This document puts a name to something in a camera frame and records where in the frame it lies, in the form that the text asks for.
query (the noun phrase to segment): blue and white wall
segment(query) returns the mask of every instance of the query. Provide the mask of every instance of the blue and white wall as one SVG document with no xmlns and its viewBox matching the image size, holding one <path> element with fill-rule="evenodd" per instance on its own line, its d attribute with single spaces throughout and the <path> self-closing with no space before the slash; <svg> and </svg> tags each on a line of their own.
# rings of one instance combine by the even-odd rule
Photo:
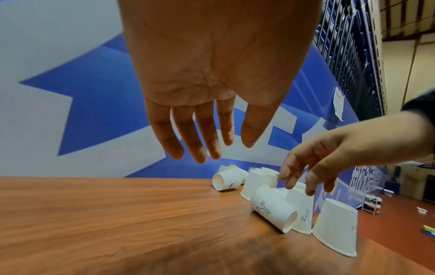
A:
<svg viewBox="0 0 435 275">
<path fill-rule="evenodd" d="M 221 165 L 279 169 L 302 141 L 358 121 L 347 101 L 343 121 L 336 117 L 336 86 L 312 46 L 253 148 L 240 139 L 247 104 L 238 98 L 235 142 L 222 158 L 176 161 L 147 120 L 115 0 L 0 0 L 0 175 L 209 179 Z M 341 173 L 332 195 L 318 190 L 316 208 L 326 197 L 362 204 L 384 173 Z"/>
</svg>

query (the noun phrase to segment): sleeve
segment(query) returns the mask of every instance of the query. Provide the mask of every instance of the sleeve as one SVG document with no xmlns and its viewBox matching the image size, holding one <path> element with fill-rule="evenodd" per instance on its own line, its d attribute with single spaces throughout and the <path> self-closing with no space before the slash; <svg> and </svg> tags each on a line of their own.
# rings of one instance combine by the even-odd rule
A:
<svg viewBox="0 0 435 275">
<path fill-rule="evenodd" d="M 416 110 L 425 114 L 435 126 L 435 88 L 429 89 L 417 98 L 403 105 L 402 111 Z"/>
</svg>

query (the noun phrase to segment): red floor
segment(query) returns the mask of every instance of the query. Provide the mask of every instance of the red floor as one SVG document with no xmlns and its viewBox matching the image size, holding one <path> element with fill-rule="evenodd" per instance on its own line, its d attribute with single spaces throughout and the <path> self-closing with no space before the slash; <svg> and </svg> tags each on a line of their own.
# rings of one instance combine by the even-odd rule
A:
<svg viewBox="0 0 435 275">
<path fill-rule="evenodd" d="M 400 195 L 381 198 L 375 216 L 359 211 L 358 233 L 435 271 L 435 238 L 421 233 L 423 225 L 435 228 L 435 203 Z M 428 213 L 419 214 L 417 206 Z"/>
</svg>

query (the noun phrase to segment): open palm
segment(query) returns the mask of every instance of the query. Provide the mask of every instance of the open palm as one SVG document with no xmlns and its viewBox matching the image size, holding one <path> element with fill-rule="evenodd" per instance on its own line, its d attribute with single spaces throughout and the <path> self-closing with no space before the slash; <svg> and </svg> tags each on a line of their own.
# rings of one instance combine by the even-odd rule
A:
<svg viewBox="0 0 435 275">
<path fill-rule="evenodd" d="M 124 33 L 155 135 L 175 159 L 222 154 L 234 140 L 235 96 L 248 102 L 242 141 L 252 147 L 282 103 L 308 51 L 320 1 L 119 0 Z"/>
</svg>

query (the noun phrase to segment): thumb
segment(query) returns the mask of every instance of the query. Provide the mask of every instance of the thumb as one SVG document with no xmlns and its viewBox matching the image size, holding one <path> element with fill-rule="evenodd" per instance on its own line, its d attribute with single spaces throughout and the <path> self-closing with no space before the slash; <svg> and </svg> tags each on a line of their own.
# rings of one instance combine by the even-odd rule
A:
<svg viewBox="0 0 435 275">
<path fill-rule="evenodd" d="M 355 163 L 355 155 L 344 149 L 343 146 L 339 146 L 308 171 L 305 176 L 307 188 L 311 185 L 315 189 L 317 184 L 337 177 L 340 172 L 353 167 Z"/>
</svg>

